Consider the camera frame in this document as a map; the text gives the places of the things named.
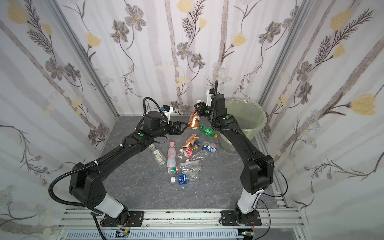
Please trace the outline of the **clear bottle blue label white cap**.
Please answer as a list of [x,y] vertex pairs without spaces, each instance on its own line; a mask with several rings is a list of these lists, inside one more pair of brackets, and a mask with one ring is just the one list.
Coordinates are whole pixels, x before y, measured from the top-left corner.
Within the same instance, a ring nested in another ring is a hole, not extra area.
[[199,181],[198,172],[186,172],[178,174],[175,177],[171,177],[171,183],[178,185],[191,185],[196,184]]

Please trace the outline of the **aluminium frame rail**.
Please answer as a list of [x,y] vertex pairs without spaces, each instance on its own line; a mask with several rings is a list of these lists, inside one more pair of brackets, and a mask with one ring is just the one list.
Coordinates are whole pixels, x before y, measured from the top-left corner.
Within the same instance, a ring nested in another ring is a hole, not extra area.
[[101,227],[111,240],[309,240],[297,209],[260,208],[241,226],[230,210],[135,210],[124,233]]

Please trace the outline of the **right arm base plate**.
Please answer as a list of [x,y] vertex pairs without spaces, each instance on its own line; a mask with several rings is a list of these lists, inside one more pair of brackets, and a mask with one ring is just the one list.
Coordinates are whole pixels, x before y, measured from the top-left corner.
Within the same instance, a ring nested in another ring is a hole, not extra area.
[[262,225],[260,214],[256,210],[248,214],[243,214],[238,209],[221,211],[219,222],[224,227],[259,227]]

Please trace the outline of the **mesh bin with green bag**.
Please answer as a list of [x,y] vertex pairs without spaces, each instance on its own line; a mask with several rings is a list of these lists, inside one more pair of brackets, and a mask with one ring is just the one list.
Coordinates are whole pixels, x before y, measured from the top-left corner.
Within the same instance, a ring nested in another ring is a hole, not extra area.
[[226,101],[227,113],[233,115],[243,133],[249,140],[253,139],[267,122],[263,108],[254,102],[241,99]]

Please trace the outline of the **white bottle red cap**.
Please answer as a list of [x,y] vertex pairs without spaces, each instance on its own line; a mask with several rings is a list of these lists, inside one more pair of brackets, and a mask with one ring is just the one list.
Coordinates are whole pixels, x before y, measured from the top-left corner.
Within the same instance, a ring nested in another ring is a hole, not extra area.
[[170,142],[167,157],[167,167],[174,168],[176,166],[176,146],[175,141]]

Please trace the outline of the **orange copper label bottle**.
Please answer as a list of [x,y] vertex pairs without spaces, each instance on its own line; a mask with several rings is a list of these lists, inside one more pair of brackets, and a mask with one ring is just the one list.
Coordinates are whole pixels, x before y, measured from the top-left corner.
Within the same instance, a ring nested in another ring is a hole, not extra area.
[[198,142],[200,137],[197,134],[192,134],[185,142],[185,144],[182,146],[182,149],[191,148],[193,147],[196,142]]

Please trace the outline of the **brown label bottle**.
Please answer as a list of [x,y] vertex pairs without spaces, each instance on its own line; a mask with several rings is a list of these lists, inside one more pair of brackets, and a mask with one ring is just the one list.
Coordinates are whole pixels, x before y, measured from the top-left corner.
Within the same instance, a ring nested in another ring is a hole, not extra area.
[[201,116],[198,115],[197,110],[194,110],[189,119],[189,128],[196,130],[200,124]]

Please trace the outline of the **clear bottle green label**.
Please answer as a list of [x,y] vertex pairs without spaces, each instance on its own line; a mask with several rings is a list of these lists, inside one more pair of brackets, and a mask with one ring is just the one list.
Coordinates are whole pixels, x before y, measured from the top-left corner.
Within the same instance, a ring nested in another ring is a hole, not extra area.
[[151,144],[149,146],[149,149],[150,149],[152,156],[154,157],[156,163],[159,166],[164,166],[166,164],[166,158],[162,154],[162,152],[154,144]]

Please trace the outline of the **green soda bottle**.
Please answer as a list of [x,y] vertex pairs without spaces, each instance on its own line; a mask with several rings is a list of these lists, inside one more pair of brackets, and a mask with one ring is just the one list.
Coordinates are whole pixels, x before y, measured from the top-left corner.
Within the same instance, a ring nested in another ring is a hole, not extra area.
[[218,134],[211,128],[204,124],[199,124],[198,130],[208,137],[217,138]]

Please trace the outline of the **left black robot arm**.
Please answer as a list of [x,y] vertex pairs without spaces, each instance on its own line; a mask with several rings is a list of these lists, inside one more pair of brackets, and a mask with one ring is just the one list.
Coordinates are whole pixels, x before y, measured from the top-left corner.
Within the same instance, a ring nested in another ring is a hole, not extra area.
[[168,121],[159,112],[145,114],[135,131],[118,147],[92,163],[74,166],[73,170],[77,172],[71,175],[70,194],[84,207],[111,217],[118,226],[125,225],[131,220],[129,210],[107,193],[103,181],[125,161],[153,144],[155,138],[181,135],[188,125],[186,122]]

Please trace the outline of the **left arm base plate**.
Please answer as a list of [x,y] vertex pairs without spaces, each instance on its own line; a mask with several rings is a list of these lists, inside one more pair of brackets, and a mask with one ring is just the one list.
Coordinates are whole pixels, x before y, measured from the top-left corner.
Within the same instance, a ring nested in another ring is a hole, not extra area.
[[117,218],[105,214],[100,221],[102,227],[141,227],[144,220],[144,211],[122,211]]

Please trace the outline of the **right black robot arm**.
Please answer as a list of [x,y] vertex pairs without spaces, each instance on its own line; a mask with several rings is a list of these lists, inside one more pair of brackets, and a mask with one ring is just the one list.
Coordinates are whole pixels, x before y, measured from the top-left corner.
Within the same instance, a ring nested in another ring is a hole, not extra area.
[[237,119],[227,113],[223,94],[207,91],[207,101],[195,104],[197,114],[208,118],[214,131],[223,134],[241,157],[244,168],[240,176],[243,192],[236,202],[234,215],[239,225],[245,225],[254,216],[260,195],[274,181],[273,158],[265,156],[241,130]]

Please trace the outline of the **crushed bottle blue cap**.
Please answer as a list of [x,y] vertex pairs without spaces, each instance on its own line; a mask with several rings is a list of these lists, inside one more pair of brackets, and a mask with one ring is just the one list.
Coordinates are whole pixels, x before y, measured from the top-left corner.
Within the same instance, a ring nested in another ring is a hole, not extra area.
[[217,145],[215,143],[211,143],[211,142],[207,142],[207,141],[204,141],[204,142],[196,142],[195,144],[198,148],[201,148],[202,150],[205,150],[205,151],[208,151],[208,152],[211,152],[211,153],[215,153],[218,149]]

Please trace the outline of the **clear bottle green cap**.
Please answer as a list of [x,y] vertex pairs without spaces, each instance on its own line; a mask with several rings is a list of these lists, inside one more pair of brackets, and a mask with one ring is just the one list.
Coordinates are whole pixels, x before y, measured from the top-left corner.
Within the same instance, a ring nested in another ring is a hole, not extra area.
[[169,175],[182,174],[186,172],[196,172],[202,169],[200,161],[181,163],[178,167],[168,168]]

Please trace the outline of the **crushed bottle red label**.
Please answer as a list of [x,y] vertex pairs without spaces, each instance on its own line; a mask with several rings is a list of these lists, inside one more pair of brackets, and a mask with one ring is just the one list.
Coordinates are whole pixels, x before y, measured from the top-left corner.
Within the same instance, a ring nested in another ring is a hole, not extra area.
[[187,163],[204,159],[209,154],[206,150],[199,150],[197,146],[192,148],[183,149],[181,153],[176,156],[177,163]]

